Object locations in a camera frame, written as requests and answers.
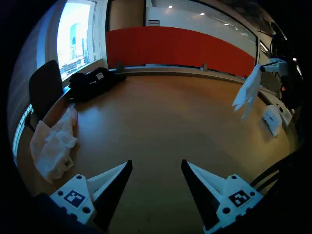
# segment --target desk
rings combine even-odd
[[[75,105],[75,166],[61,179],[49,184],[31,156],[21,153],[19,170],[32,194],[51,194],[76,174],[90,178],[132,159],[110,233],[202,233],[182,159],[251,182],[297,147],[291,126],[272,136],[261,118],[266,105],[259,98],[241,121],[244,108],[234,113],[232,107],[240,87],[185,76],[129,76],[111,91]]]

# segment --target office chair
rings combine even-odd
[[[62,95],[60,69],[57,62],[51,60],[41,66],[29,80],[30,103],[37,118],[42,120]],[[30,125],[30,117],[26,122],[34,130]]]

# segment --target red wall panel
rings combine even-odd
[[[121,61],[124,66],[177,64],[248,76],[255,59],[221,39],[191,30],[172,27],[134,27],[107,32],[109,68]]]

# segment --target white label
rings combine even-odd
[[[102,79],[102,78],[104,78],[104,76],[103,76],[102,73],[97,74],[96,77],[97,77],[99,80]]]

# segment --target black bag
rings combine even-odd
[[[98,67],[88,74],[75,73],[69,79],[71,88],[69,98],[74,102],[88,101],[110,90],[126,78],[103,67]]]

